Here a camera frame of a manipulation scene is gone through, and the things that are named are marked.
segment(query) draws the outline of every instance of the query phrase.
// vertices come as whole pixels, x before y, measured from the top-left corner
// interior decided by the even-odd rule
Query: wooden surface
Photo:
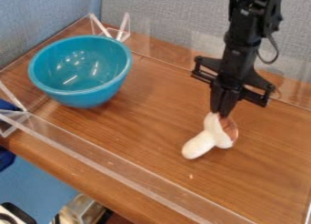
[[[84,29],[83,24],[78,25],[60,37],[75,31],[83,34]],[[135,42],[132,38],[128,44],[135,47]],[[154,49],[148,47],[151,54],[163,46],[154,45]],[[183,50],[170,51],[168,57],[178,57]],[[311,188],[311,113],[279,101],[273,101],[269,108],[240,102],[234,111],[236,145],[228,150],[215,148],[188,161],[180,150],[203,128],[210,89],[187,70],[148,56],[134,54],[126,84],[107,104],[86,110],[48,100],[34,113],[257,223],[303,223]],[[18,64],[24,67],[20,71],[27,64],[28,58]],[[28,83],[18,74],[7,72],[10,76]],[[132,222],[191,223],[20,131],[10,137],[7,147]]]

